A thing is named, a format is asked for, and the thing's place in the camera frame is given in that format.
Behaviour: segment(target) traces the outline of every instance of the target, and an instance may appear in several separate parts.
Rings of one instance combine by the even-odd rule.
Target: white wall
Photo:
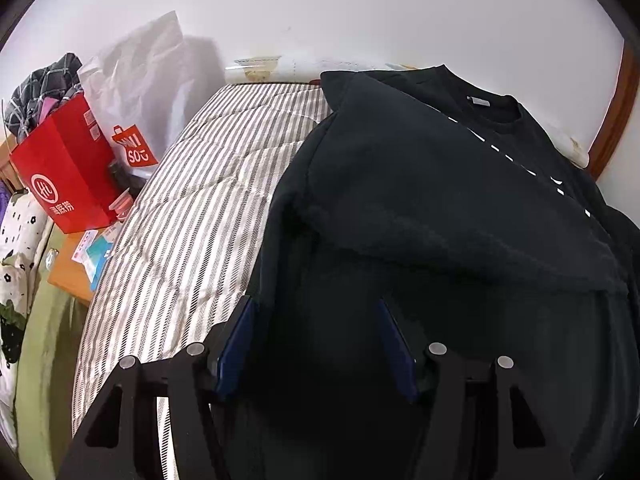
[[[172,9],[185,34],[213,40],[200,41],[212,86],[220,64],[251,55],[445,63],[477,86],[515,95],[585,148],[622,52],[596,0],[37,0],[0,53],[0,96],[65,52],[86,60]]]
[[[640,226],[640,92],[616,151],[598,179],[604,199]]]

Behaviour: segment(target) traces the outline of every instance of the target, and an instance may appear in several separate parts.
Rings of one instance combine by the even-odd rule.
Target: garment label
[[[113,244],[120,234],[120,230],[122,229],[122,224],[120,222],[116,222],[114,225],[107,227],[104,231],[102,231],[102,237],[107,240],[108,243]]]
[[[98,137],[100,137],[100,127],[97,124],[94,124],[89,128],[89,132],[91,133],[91,138],[93,140],[98,140]]]
[[[79,264],[83,263],[86,248],[94,243],[97,234],[98,229],[89,229],[84,232],[82,238],[80,238],[80,241],[78,242],[78,246],[76,247],[73,256],[71,256],[73,261],[78,262]]]
[[[491,106],[491,103],[489,101],[485,101],[484,99],[480,99],[478,97],[469,96],[467,97],[467,99],[475,105]]]
[[[84,113],[84,122],[87,126],[91,126],[93,123],[95,123],[94,113],[91,110],[87,110]]]

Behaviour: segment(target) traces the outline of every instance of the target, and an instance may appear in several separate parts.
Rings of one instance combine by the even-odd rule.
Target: red shopping bag
[[[114,126],[113,133],[115,135],[111,136],[111,139],[124,147],[125,160],[132,168],[145,168],[158,163],[154,154],[151,153],[145,137],[142,136],[135,124],[124,131],[122,126]]]
[[[10,158],[63,233],[98,229],[115,221],[109,204],[120,192],[108,169],[113,151],[82,94],[47,117]]]

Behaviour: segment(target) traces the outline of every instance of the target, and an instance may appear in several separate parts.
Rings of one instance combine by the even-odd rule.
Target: bed
[[[120,358],[174,355],[224,321],[243,294],[273,190],[330,110],[318,86],[219,90],[168,150],[105,264],[84,326],[75,432]],[[165,478],[177,479],[168,403],[158,400]]]
[[[72,437],[86,308],[47,283],[44,263],[64,240],[27,190],[12,195],[0,227],[0,433],[33,480],[55,478]]]
[[[14,193],[0,226],[0,432],[17,449],[14,400],[20,354],[38,268],[52,230],[49,219],[27,190]]]

